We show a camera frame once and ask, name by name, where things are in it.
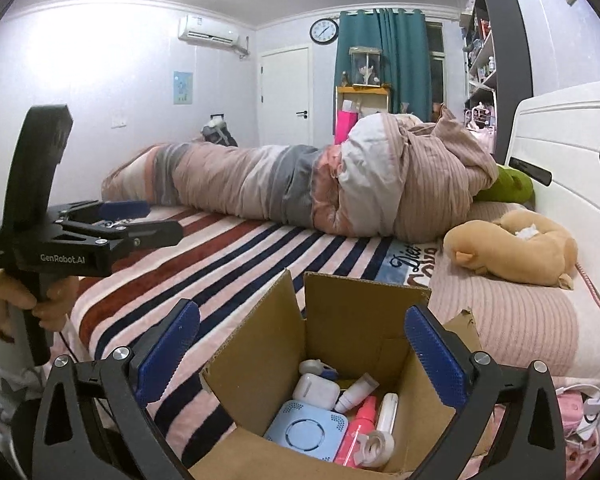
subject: white wall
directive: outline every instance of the white wall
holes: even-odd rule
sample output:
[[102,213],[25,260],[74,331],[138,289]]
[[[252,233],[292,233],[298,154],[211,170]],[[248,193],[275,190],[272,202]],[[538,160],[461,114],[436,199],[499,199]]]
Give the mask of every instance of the white wall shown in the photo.
[[[13,149],[32,105],[74,118],[51,202],[98,198],[100,183],[141,148],[189,140],[225,113],[240,146],[258,143],[256,60],[177,39],[184,11],[134,0],[68,0],[0,23],[0,216]],[[254,38],[252,30],[241,35]],[[193,72],[192,105],[173,105],[173,72]],[[125,128],[112,129],[114,118]]]
[[[314,66],[314,145],[333,144],[333,103],[336,52],[338,43],[320,46],[313,44],[309,28],[317,15],[285,20],[283,23],[259,28],[256,35],[257,54],[301,44],[311,44]],[[436,20],[443,23],[443,41],[446,51],[446,97],[451,111],[457,117],[464,113],[464,58],[462,35],[458,22]]]
[[[314,72],[314,146],[319,148],[333,144],[333,72],[336,63],[337,42],[320,46],[314,44],[309,38],[309,27],[315,18],[299,18],[288,22],[261,28],[256,35],[256,52],[260,56],[264,52],[298,46],[310,45],[313,57]],[[256,106],[260,109],[260,98],[257,97]]]
[[534,94],[600,81],[600,19],[586,0],[518,0]]

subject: metal screw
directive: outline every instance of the metal screw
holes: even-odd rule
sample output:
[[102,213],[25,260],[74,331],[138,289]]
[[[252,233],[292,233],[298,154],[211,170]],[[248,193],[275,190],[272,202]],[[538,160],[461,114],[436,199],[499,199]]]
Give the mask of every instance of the metal screw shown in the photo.
[[122,361],[129,357],[129,348],[126,346],[119,346],[112,352],[112,355],[116,361]]
[[546,364],[542,361],[534,361],[534,368],[536,369],[536,372],[540,372],[541,374],[544,374],[548,370]]
[[491,357],[485,352],[476,352],[474,360],[480,365],[488,365],[491,362]]
[[68,355],[61,355],[56,357],[56,360],[54,361],[54,364],[58,367],[58,368],[62,368],[63,366],[65,366],[67,363],[69,362],[69,356]]

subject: cardboard box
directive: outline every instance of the cardboard box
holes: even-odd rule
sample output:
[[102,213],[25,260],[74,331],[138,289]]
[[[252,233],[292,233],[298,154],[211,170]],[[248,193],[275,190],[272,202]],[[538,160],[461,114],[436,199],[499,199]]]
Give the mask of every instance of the cardboard box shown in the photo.
[[[404,337],[404,314],[427,303],[430,290],[325,274],[304,276],[306,320],[285,271],[202,371],[202,379],[237,429],[190,469],[196,480],[354,480],[414,471],[442,435],[454,410],[443,406]],[[469,313],[446,325],[472,351],[480,348]],[[262,438],[291,398],[298,364],[321,359],[341,378],[365,372],[379,395],[399,396],[395,452],[381,472],[307,457]],[[474,454],[486,452],[480,441]]]

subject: blue gripper pad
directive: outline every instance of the blue gripper pad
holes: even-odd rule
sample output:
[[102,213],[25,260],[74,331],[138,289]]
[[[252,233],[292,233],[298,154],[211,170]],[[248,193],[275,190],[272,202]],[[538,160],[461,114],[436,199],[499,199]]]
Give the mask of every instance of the blue gripper pad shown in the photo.
[[117,222],[131,218],[144,218],[151,207],[144,200],[126,200],[122,202],[103,202],[98,214],[103,220]]
[[157,326],[149,329],[134,346],[129,383],[141,408],[159,400],[200,328],[200,309],[180,300]]
[[412,306],[404,316],[404,335],[416,352],[440,401],[459,410],[467,401],[466,377],[438,333]]

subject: pink bag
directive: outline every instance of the pink bag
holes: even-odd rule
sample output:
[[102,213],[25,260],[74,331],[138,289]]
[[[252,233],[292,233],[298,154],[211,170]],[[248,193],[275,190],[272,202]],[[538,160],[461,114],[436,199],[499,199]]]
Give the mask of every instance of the pink bag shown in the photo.
[[333,139],[334,144],[342,144],[349,138],[349,132],[354,124],[358,122],[358,114],[355,112],[338,111],[338,119],[336,120],[336,136]]

